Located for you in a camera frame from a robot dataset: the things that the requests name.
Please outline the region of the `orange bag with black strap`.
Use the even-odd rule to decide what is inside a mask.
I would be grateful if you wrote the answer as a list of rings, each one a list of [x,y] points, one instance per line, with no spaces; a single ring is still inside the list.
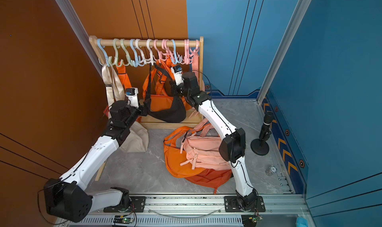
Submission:
[[[167,123],[180,123],[191,106],[184,97],[173,97],[170,81],[174,80],[171,60],[158,60],[149,66],[149,74],[143,84],[143,99],[149,104],[149,116]]]

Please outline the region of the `bright orange sling bag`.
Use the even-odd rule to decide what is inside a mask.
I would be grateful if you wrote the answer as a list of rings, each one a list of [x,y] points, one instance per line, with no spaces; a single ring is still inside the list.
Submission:
[[[170,135],[165,137],[163,141],[166,168],[169,173],[176,178],[192,177],[205,171],[205,168],[198,167],[192,170],[192,161],[181,166],[181,163],[188,160],[185,151],[180,153],[180,149],[177,147],[177,141],[178,139],[182,139],[189,130],[191,130],[191,128],[187,126],[177,128]]]

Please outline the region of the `dark orange sling bag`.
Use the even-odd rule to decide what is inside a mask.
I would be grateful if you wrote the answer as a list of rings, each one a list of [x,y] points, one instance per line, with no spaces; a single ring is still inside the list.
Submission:
[[[205,169],[201,173],[191,177],[186,177],[185,179],[191,183],[212,188],[213,193],[216,194],[218,188],[225,184],[232,177],[233,173],[231,170]]]

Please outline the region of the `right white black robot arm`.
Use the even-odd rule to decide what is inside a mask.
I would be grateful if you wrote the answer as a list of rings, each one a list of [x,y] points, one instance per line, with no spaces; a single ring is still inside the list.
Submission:
[[[174,74],[176,91],[186,102],[202,114],[221,138],[219,155],[229,164],[236,183],[237,202],[240,210],[249,212],[256,207],[258,192],[252,186],[245,165],[245,131],[232,125],[218,110],[211,97],[199,87],[193,72]]]

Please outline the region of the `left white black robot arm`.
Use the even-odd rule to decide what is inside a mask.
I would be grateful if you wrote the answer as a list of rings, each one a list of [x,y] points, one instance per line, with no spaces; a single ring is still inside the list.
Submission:
[[[111,118],[105,130],[89,151],[59,179],[49,179],[45,183],[42,191],[47,214],[78,223],[93,211],[109,207],[118,212],[130,209],[129,191],[124,188],[85,191],[102,164],[130,135],[134,122],[147,115],[147,109],[143,105],[116,101],[109,114]]]

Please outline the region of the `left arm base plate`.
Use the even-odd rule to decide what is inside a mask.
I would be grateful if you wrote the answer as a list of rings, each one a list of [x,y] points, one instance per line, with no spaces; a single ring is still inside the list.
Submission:
[[[103,209],[104,213],[143,213],[146,205],[145,196],[130,196],[126,203],[110,206]]]

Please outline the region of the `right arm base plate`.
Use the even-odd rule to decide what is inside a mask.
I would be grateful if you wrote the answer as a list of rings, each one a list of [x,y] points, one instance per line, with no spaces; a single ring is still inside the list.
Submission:
[[[239,201],[237,196],[224,196],[224,208],[228,213],[234,212],[266,212],[265,203],[262,196],[258,196],[257,199],[251,205],[244,205],[243,201]]]

